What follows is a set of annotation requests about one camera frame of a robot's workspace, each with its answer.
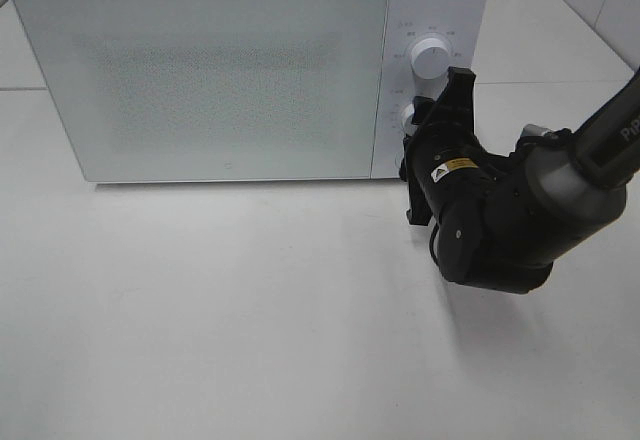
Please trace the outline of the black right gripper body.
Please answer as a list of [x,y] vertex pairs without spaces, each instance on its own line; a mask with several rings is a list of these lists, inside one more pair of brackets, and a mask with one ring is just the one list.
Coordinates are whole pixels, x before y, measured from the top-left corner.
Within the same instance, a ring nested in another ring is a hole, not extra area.
[[441,223],[455,202],[481,195],[478,158],[483,149],[473,131],[438,122],[422,135],[407,137],[404,147],[399,176],[408,186],[410,224],[426,226],[432,219]]

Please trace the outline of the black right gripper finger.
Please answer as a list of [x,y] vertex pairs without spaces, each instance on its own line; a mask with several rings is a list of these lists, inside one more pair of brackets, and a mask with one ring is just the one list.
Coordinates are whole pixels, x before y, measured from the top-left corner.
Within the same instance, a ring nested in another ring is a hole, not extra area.
[[415,127],[419,127],[429,116],[434,105],[435,100],[432,98],[415,96],[413,98],[413,114],[411,117],[411,124]]
[[447,84],[434,104],[430,121],[474,127],[474,86],[476,75],[468,68],[449,67]]

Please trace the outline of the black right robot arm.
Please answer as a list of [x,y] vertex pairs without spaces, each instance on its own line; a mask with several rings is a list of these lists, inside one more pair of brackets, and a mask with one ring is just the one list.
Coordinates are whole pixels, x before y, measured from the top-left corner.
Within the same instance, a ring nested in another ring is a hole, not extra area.
[[413,101],[399,170],[407,219],[431,227],[430,255],[448,282],[525,294],[623,213],[639,169],[639,81],[576,130],[525,127],[506,156],[475,134],[474,83],[471,70],[450,68],[438,98]]

